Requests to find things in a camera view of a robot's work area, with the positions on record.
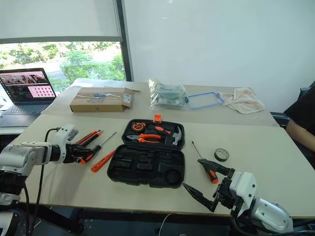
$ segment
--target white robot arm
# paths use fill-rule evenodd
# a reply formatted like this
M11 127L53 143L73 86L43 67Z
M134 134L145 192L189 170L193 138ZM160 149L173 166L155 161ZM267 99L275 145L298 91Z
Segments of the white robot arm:
M293 221L288 212L278 204L255 197L257 184L252 173L235 172L216 162L199 159L209 170L219 172L225 177L219 184L213 201L206 199L201 192L183 183L185 189L200 203L214 212L218 203L231 209L232 222L249 222L257 229L268 233L286 233L293 231Z
M56 128L52 143L25 142L9 144L0 154L0 219L13 217L12 212L20 200L20 193L26 178L33 166L46 165L48 162L56 164L80 162L81 158L93 153L91 149L70 143L78 134L74 125L68 124ZM5 235L9 225L3 227L1 236Z

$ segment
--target blue frame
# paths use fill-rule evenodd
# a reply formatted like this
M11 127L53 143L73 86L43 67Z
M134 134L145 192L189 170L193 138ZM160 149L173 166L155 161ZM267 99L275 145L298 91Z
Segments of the blue frame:
M220 97L220 94L219 93L215 93L215 92L205 92L205 93L199 93L199 94L195 94L195 95L189 95L188 98L202 96L202 95L207 95L207 94L214 94L219 100L221 100L221 102L209 104L209 105L202 106L202 107L194 107L188 100L190 108L192 108L193 110L199 110L199 109L203 109L203 108L206 108L206 107L213 107L213 106L221 105L221 104L224 103L224 100L223 100L223 98Z

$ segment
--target orange-handled pliers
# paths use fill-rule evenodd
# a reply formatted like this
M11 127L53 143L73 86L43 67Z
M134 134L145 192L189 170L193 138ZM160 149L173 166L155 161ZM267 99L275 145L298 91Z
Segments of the orange-handled pliers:
M129 139L136 139L140 143L159 143L159 141L148 141L146 139L161 139L162 137L157 134L140 134L140 135L127 135Z

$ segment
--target orange handle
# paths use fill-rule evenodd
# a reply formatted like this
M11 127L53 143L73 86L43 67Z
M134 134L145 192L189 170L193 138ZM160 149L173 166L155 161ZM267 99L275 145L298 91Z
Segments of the orange handle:
M85 147L85 146L89 145L94 139L96 139L99 136L101 136L101 132L97 131L95 134L90 136L87 140L85 140L84 142L80 143L79 146L84 146Z
M163 127L160 127L160 126L155 126L155 129L158 130L158 131L164 131L164 132L166 132L168 134L171 134L171 131L165 130L165 129L163 129Z
M93 135L96 134L96 133L97 133L97 131L94 130L91 134L88 134L88 135L85 136L84 138L80 139L80 140L78 141L78 144L83 143L85 140L89 139L91 136L93 136Z
M103 165L106 164L106 162L115 154L116 150L111 151L108 155L103 157L99 162L97 162L92 168L92 172L97 172L100 168L102 168Z
M161 136L157 135L157 134L140 134L139 138L143 138L143 139L148 139L148 138L161 139Z
M214 171L210 170L209 172L207 172L207 177L211 181L211 183L214 183L214 184L219 183L218 177Z
M140 143L154 143L154 144L159 143L158 141L148 141L148 140L145 140L143 138L139 138L138 142L140 142Z
M90 160L93 156L94 156L94 154L91 154L85 160L81 159L80 163L82 165L85 165L88 162L88 160Z
M155 114L154 115L154 122L161 123L162 122L162 116L159 114Z
M146 126L145 123L143 123L143 122L138 122L138 123L133 124L132 129L135 130L135 131L141 131L141 130L143 130L143 128L144 128L145 126Z

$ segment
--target laptop keyboard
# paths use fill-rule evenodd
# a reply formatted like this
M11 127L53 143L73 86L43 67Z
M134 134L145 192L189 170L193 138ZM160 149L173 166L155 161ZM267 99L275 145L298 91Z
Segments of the laptop keyboard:
M3 115L40 114L48 105L20 105L11 106Z

